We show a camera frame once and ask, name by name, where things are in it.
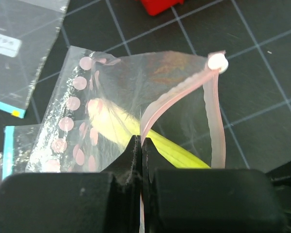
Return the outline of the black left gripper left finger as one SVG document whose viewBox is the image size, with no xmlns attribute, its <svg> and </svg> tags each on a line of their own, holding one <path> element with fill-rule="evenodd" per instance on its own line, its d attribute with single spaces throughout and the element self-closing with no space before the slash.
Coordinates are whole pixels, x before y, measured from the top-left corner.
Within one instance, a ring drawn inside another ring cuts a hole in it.
<svg viewBox="0 0 291 233">
<path fill-rule="evenodd" d="M 100 173 L 19 173 L 0 185 L 0 233 L 137 233 L 140 137 Z"/>
</svg>

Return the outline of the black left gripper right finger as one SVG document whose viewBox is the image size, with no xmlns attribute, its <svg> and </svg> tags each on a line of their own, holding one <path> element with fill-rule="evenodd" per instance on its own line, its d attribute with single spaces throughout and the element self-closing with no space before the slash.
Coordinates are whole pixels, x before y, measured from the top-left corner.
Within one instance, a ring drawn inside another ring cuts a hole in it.
<svg viewBox="0 0 291 233">
<path fill-rule="evenodd" d="M 142 143 L 146 233 L 282 233 L 287 219 L 270 180 L 254 169 L 174 168 Z"/>
</svg>

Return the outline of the green celery stalk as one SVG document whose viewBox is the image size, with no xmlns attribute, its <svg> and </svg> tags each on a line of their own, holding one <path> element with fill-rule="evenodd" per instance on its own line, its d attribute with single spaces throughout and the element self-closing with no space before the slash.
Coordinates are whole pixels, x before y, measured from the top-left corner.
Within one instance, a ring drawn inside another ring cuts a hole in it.
<svg viewBox="0 0 291 233">
<path fill-rule="evenodd" d="M 140 134 L 139 121 L 111 101 L 101 98 L 89 100 L 87 112 L 92 126 L 90 139 L 93 145 L 97 145 L 100 134 L 125 149 L 130 138 Z M 192 153 L 153 130 L 150 130 L 147 136 L 162 157 L 177 168 L 210 167 Z"/>
</svg>

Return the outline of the pink dotted zip bag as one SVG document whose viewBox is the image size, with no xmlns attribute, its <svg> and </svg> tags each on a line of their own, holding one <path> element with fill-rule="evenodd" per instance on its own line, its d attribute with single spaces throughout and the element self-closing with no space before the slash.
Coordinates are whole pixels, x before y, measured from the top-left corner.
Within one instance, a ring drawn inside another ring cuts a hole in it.
<svg viewBox="0 0 291 233">
<path fill-rule="evenodd" d="M 92 144 L 87 103 L 96 98 L 115 103 L 139 121 L 141 150 L 153 130 L 209 169 L 224 168 L 226 141 L 218 78 L 227 68 L 224 51 L 207 56 L 162 51 L 116 58 L 70 48 L 27 171 L 100 173 L 125 151 L 100 134 L 97 145 Z M 145 232 L 143 156 L 141 166 L 138 233 Z"/>
</svg>

